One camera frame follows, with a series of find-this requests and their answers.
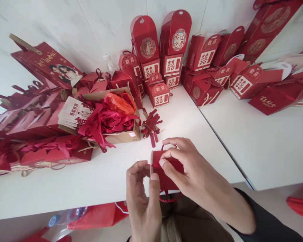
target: hand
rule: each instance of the hand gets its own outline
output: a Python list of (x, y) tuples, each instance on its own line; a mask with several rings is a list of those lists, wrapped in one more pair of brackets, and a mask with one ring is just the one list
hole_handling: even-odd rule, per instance
[[(239, 232), (252, 234), (255, 231), (254, 214), (247, 201), (206, 161), (189, 139), (168, 138), (163, 144), (179, 147), (163, 153), (159, 164), (185, 196)], [(184, 175), (168, 162), (171, 157), (183, 164)]]
[(149, 201), (145, 194), (143, 179), (150, 174), (147, 161), (137, 161), (127, 170), (127, 194), (132, 242), (159, 241), (162, 211), (159, 202), (160, 183), (156, 173), (149, 179)]

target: dark sleeve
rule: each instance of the dark sleeve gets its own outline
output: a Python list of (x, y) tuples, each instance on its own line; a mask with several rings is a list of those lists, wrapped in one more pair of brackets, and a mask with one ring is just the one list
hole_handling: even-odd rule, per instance
[(253, 199), (251, 199), (243, 191), (235, 188), (251, 206), (255, 219), (256, 230), (251, 235), (246, 235), (238, 232), (235, 228), (230, 226), (245, 242), (303, 242), (303, 237), (296, 233), (294, 230), (282, 224), (272, 214), (258, 205)]

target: white table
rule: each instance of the white table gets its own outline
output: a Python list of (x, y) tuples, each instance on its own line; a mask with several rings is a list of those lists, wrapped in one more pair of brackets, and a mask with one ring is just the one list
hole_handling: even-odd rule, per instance
[[(158, 109), (163, 120), (158, 127), (164, 131), (158, 135), (155, 150), (161, 149), (165, 138), (190, 138), (230, 183), (245, 181), (185, 89), (180, 86), (171, 92), (170, 104)], [(143, 102), (147, 112), (151, 112), (148, 96)], [(125, 200), (126, 170), (138, 160), (150, 161), (153, 148), (150, 138), (116, 147), (108, 148), (105, 154), (95, 150), (90, 162), (58, 171), (45, 168), (27, 177), (21, 177), (19, 172), (0, 176), (0, 219)], [(148, 179), (144, 184), (148, 195)]]
[(201, 112), (254, 189), (303, 183), (303, 108), (266, 116), (224, 90)]

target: brown pants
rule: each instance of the brown pants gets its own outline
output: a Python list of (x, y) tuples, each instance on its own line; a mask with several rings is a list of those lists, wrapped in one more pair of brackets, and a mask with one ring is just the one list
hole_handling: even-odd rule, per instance
[[(161, 196), (175, 198), (178, 194)], [(233, 242), (231, 234), (208, 211), (184, 195), (173, 203), (161, 202), (161, 242)]]

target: fingernail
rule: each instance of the fingernail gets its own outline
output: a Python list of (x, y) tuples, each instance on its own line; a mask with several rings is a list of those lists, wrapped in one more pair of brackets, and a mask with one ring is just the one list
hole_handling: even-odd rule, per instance
[(164, 163), (165, 163), (165, 160), (164, 160), (164, 159), (160, 159), (160, 160), (159, 160), (159, 165), (160, 165), (161, 167), (163, 167)]
[(152, 173), (151, 176), (150, 176), (150, 179), (151, 180), (159, 180), (159, 176), (157, 173)]

